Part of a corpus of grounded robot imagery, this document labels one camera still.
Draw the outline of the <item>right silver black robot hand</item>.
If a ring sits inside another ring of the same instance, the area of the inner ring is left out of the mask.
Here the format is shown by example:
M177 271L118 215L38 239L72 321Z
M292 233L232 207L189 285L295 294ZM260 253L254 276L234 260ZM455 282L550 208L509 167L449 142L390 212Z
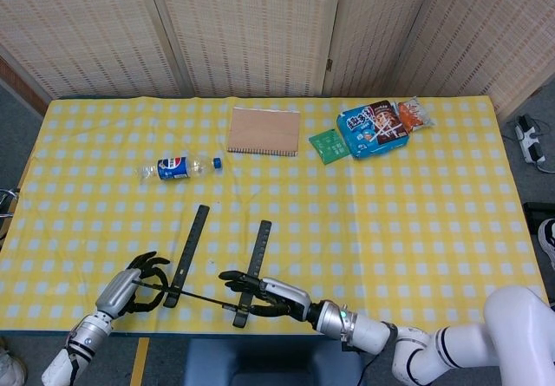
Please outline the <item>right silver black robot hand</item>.
M235 292L249 294L267 305L240 305L239 309L259 317L289 316L304 322L311 305L306 291L275 278L256 278L240 271L224 271L219 278Z

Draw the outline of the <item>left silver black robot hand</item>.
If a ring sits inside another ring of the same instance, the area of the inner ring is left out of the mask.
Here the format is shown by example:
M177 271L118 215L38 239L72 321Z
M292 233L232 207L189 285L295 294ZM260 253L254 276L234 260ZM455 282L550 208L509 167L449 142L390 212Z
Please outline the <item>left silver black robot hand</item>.
M112 319L122 317L126 313L150 312L162 301L165 292L158 294L149 303L138 303L135 293L139 287L135 281L157 277L162 288L168 288L166 273L160 268L168 265L167 258L158 257L156 251L143 253L135 257L125 270L117 273L105 287L95 302L98 311L108 314Z

